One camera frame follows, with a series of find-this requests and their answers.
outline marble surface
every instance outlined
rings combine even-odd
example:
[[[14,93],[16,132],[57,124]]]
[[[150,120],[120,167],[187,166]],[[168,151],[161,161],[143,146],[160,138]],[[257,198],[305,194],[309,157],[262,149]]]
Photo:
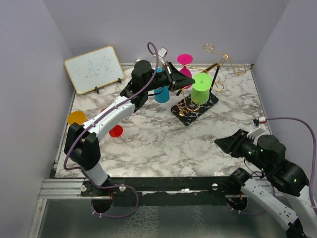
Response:
[[[76,95],[72,112],[83,111],[88,119],[99,114],[126,86],[132,69],[124,67],[126,78],[122,83],[108,85],[100,89],[100,94]],[[191,72],[194,76],[200,71]],[[100,162],[105,171],[112,177],[185,177],[228,176],[238,167],[245,168],[242,158],[231,158],[213,141],[240,128],[251,130],[252,119],[264,116],[259,96],[249,70],[237,75],[232,68],[222,67],[217,79],[225,85],[224,91],[214,92],[219,102],[188,127],[170,112],[182,99],[174,92],[165,104],[158,104],[151,97],[135,114],[123,120],[120,137],[107,134],[100,142]],[[56,178],[83,177],[79,170],[65,171],[64,159],[65,154],[61,152]],[[68,166],[75,163],[69,160]]]

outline red disc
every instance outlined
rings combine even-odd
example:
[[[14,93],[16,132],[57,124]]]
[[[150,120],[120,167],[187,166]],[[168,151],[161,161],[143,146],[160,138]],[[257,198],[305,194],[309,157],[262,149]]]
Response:
[[[109,135],[112,137],[119,137],[123,133],[123,128],[120,125],[116,125],[109,131]]]

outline black metal frame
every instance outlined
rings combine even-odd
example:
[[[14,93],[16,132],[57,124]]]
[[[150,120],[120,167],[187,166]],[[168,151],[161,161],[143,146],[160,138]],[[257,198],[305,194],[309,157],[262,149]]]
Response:
[[[164,178],[110,178],[104,186],[125,184],[135,188],[140,206],[226,205],[225,196],[237,194],[238,186],[227,183],[228,177],[164,177]],[[135,194],[130,189],[98,189],[89,181],[83,197],[110,197],[116,206],[135,205]]]

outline whiteboard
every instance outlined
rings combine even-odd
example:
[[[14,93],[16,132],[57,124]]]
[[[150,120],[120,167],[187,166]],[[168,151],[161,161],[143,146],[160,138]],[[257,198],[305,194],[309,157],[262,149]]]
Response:
[[[78,94],[84,94],[123,79],[124,74],[112,46],[107,46],[64,61]]]

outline white wall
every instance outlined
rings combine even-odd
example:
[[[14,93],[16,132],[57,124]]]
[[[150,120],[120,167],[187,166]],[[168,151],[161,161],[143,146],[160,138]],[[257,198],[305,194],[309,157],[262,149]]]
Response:
[[[0,8],[0,237],[28,236],[70,103],[71,53],[41,0]]]
[[[268,117],[304,119],[317,133],[317,1],[291,0],[255,64],[255,80]],[[308,176],[313,143],[304,125],[271,122],[286,146],[287,158]],[[317,177],[315,178],[317,195]]]
[[[195,63],[230,54],[254,63],[289,0],[43,0],[74,55],[113,45],[121,63],[153,60],[146,43],[169,49],[168,59],[189,53]]]

